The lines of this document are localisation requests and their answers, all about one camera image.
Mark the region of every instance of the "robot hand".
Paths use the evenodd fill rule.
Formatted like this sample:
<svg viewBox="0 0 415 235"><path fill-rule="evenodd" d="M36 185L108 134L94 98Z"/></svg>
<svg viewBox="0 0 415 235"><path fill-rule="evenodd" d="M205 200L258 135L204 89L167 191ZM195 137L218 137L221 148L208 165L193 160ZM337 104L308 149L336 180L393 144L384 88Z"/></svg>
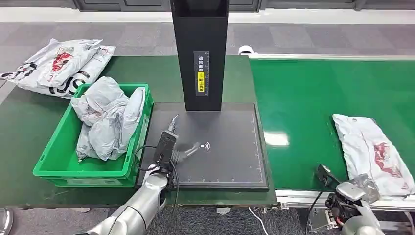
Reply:
<svg viewBox="0 0 415 235"><path fill-rule="evenodd" d="M366 174L340 183L326 166L319 165L317 177L326 187L338 184L325 201L329 209L325 217L332 227L339 228L343 235L384 235L369 206L380 195Z"/></svg>

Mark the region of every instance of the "green conveyor belt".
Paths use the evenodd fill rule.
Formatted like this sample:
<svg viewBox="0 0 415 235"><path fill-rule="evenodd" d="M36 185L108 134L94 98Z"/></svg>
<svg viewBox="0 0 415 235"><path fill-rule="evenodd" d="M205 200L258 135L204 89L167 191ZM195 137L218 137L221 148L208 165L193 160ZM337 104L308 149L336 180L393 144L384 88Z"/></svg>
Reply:
<svg viewBox="0 0 415 235"><path fill-rule="evenodd" d="M320 190L318 164L347 179L333 113L372 117L415 174L415 61L250 63L275 188Z"/></svg>

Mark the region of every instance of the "silver robot arm segment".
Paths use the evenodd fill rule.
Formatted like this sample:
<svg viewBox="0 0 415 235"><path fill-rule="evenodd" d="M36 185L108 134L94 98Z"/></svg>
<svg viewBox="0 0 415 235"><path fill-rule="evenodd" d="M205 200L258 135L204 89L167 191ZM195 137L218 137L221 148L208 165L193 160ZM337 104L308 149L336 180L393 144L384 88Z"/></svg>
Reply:
<svg viewBox="0 0 415 235"><path fill-rule="evenodd" d="M165 199L161 199L160 194L167 182L164 174L148 176L127 203L85 235L143 235L156 214L165 206Z"/></svg>

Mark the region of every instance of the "white plastic bag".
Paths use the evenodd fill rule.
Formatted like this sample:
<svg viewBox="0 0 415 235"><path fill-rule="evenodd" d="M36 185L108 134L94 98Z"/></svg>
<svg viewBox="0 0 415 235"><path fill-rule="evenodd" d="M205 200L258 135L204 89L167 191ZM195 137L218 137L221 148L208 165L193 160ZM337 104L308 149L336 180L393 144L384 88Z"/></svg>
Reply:
<svg viewBox="0 0 415 235"><path fill-rule="evenodd" d="M16 84L22 89L70 99L73 97L76 89L80 85L84 83L93 83L98 78L114 54L114 51L115 47L100 46L97 53L93 55L93 57L81 68L81 70L71 75L61 86L58 87L40 85L37 82L36 77L30 75L35 68L35 64L32 62L28 63L29 60L21 65L17 72L0 74L0 77Z"/></svg>
<svg viewBox="0 0 415 235"><path fill-rule="evenodd" d="M117 99L128 99L118 83L110 77L102 77L80 97L72 98L70 103L79 119L93 126L108 110L108 105Z"/></svg>
<svg viewBox="0 0 415 235"><path fill-rule="evenodd" d="M367 173L382 196L415 192L414 179L398 151L371 118L333 114L333 120L350 179Z"/></svg>
<svg viewBox="0 0 415 235"><path fill-rule="evenodd" d="M127 149L131 136L136 131L144 107L145 89L136 88L123 114L120 148Z"/></svg>
<svg viewBox="0 0 415 235"><path fill-rule="evenodd" d="M116 81L102 77L71 105L84 122L76 152L86 157L116 160L127 151L144 106L144 89L125 96Z"/></svg>

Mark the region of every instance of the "white cable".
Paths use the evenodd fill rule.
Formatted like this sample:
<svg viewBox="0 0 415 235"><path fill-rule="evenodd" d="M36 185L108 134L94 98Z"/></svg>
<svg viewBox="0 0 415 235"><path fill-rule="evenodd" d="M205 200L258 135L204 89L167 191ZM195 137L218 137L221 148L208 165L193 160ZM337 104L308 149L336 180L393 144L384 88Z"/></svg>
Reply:
<svg viewBox="0 0 415 235"><path fill-rule="evenodd" d="M262 219L261 218L259 218L252 210L251 210L251 208L250 207L248 207L248 209L249 209L249 211L251 212L251 214L253 214L254 216L255 216L255 218L257 218L260 222L261 222L261 225L262 225L262 228L264 229L264 232L265 232L265 234L266 235L269 235L268 234L268 232L267 232L267 230L265 229L265 225L264 225L264 222L262 222Z"/></svg>

